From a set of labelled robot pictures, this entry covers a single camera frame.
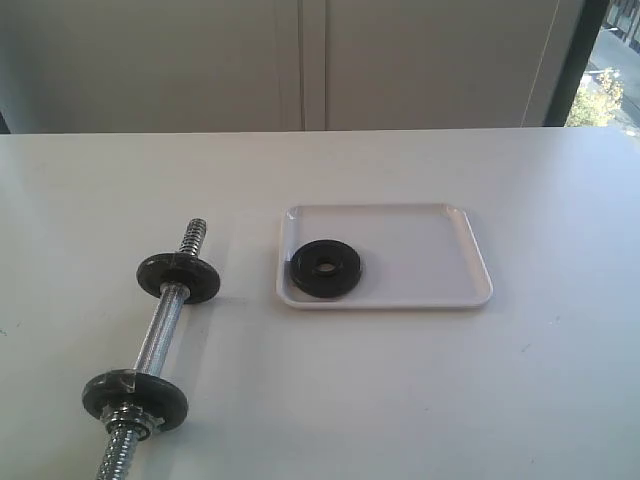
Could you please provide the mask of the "black window frame post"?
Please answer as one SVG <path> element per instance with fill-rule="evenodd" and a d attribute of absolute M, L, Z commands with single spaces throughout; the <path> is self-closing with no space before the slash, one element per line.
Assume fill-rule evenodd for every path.
<path fill-rule="evenodd" d="M 544 127 L 565 125 L 609 4 L 606 0 L 583 2 L 544 118 Z"/>

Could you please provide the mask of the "chrome threaded dumbbell bar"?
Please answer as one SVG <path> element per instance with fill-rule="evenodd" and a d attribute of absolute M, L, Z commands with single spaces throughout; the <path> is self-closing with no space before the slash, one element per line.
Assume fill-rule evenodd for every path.
<path fill-rule="evenodd" d="M 206 231 L 205 220 L 200 218 L 190 220 L 177 252 L 199 258 Z M 182 307 L 188 297 L 189 290 L 181 284 L 167 283 L 161 287 L 159 303 L 131 370 L 160 377 Z M 133 462 L 138 443 L 150 438 L 153 434 L 142 436 L 141 431 L 124 426 L 117 427 L 108 434 L 108 443 L 96 477 L 124 479 Z"/>

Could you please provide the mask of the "white rectangular plastic tray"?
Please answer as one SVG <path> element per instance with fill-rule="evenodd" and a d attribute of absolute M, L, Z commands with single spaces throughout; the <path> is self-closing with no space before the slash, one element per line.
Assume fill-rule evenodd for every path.
<path fill-rule="evenodd" d="M 302 245 L 333 239 L 354 248 L 362 275 L 344 296 L 315 298 L 289 278 Z M 485 305 L 493 285 L 466 213 L 448 204 L 301 205 L 282 220 L 276 292 L 307 310 L 464 309 Z"/>

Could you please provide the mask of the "chrome spin-lock collar nut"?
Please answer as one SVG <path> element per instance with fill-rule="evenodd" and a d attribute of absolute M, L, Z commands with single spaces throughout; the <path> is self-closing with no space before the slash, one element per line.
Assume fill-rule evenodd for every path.
<path fill-rule="evenodd" d="M 145 412 L 142 407 L 133 404 L 122 404 L 115 408 L 105 407 L 101 415 L 101 421 L 108 432 L 124 426 L 141 431 L 142 436 L 153 434 L 161 424 L 160 419 Z"/>

